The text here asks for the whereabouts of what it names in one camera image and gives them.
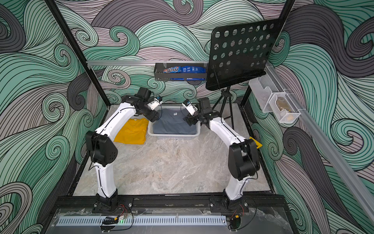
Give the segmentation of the grey-blue t-shirt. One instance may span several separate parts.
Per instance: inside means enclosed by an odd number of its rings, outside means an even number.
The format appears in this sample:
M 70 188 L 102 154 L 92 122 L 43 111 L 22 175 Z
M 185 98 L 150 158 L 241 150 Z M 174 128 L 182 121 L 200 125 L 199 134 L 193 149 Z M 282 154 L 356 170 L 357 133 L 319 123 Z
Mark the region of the grey-blue t-shirt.
M 153 123 L 154 134 L 168 135 L 194 135 L 197 133 L 195 125 L 189 126 L 183 118 L 181 110 L 163 109 L 161 118 Z

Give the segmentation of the yellow t-shirt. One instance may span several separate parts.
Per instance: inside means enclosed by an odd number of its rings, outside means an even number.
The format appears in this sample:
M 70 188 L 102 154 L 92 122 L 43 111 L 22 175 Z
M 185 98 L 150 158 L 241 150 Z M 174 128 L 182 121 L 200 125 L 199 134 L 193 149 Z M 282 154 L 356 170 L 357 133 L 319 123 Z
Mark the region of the yellow t-shirt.
M 148 124 L 149 121 L 145 118 L 128 120 L 115 137 L 115 142 L 143 145 L 146 141 Z

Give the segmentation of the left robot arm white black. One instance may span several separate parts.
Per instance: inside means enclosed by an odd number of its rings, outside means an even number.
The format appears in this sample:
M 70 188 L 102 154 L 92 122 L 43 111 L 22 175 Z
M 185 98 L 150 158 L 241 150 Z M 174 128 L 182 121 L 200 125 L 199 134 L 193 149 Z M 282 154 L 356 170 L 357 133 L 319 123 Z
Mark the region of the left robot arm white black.
M 98 204 L 110 209 L 118 206 L 118 191 L 115 185 L 114 161 L 118 155 L 118 149 L 114 140 L 121 128 L 135 115 L 143 115 L 150 122 L 160 118 L 156 108 L 161 106 L 162 97 L 151 97 L 151 91 L 147 88 L 139 88 L 135 95 L 122 97 L 117 110 L 100 127 L 86 133 L 86 146 L 96 171 Z

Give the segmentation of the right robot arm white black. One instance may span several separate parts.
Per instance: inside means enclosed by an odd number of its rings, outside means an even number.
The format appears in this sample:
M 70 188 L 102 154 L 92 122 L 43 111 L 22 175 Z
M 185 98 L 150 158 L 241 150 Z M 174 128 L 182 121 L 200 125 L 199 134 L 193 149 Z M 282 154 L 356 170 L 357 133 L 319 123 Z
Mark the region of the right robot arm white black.
M 224 201 L 227 206 L 237 204 L 250 180 L 258 178 L 260 161 L 257 141 L 244 138 L 230 127 L 222 115 L 211 107 L 208 98 L 198 99 L 196 105 L 186 99 L 182 106 L 188 112 L 184 117 L 188 125 L 196 125 L 198 122 L 206 125 L 228 147 L 228 169 L 231 177 L 224 189 Z

